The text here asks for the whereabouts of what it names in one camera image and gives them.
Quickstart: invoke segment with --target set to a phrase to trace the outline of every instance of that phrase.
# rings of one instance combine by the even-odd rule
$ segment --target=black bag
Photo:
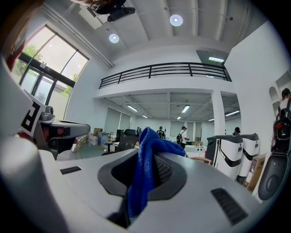
[[[182,137],[182,134],[178,134],[178,136],[177,136],[177,144],[180,144],[180,143],[182,143],[182,141],[183,141],[183,137]]]
[[[287,108],[280,109],[278,107],[278,115],[273,125],[275,145],[272,152],[287,153],[291,135],[291,99],[288,100]]]

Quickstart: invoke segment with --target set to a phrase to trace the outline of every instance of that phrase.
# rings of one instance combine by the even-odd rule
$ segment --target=cardboard box
[[[94,128],[93,134],[97,135],[98,132],[102,132],[102,131],[103,131],[103,129],[101,129],[101,128]]]
[[[244,186],[246,186],[247,190],[250,192],[254,190],[256,184],[258,183],[262,169],[264,167],[265,158],[266,154],[253,157],[249,173],[244,182]]]

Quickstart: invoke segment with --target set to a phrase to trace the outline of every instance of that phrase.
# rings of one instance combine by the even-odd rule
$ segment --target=black chair
[[[133,149],[137,141],[138,141],[138,136],[135,135],[135,130],[133,129],[125,130],[123,136],[120,138],[120,142],[116,149],[116,152]],[[106,153],[103,153],[102,156],[113,154],[113,153],[115,152],[106,152]]]

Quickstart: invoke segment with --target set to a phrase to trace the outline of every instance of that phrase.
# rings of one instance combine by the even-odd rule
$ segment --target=black vent
[[[153,159],[153,173],[155,185],[158,187],[170,179],[173,170],[168,164],[155,156]]]
[[[247,213],[239,206],[239,204],[229,195],[226,190],[217,188],[212,190],[211,193],[219,203],[220,207],[232,225],[239,223],[241,220],[248,216]]]
[[[72,172],[77,172],[77,171],[80,171],[81,168],[79,167],[69,167],[69,168],[65,168],[65,169],[61,169],[60,172],[65,175],[65,174],[69,174],[69,173],[72,173]]]

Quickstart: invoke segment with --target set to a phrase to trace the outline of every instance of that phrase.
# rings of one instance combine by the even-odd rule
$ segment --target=black metal railing
[[[100,88],[120,84],[133,79],[147,79],[155,76],[198,76],[231,81],[224,66],[215,66],[205,63],[172,62],[123,71],[101,79]]]

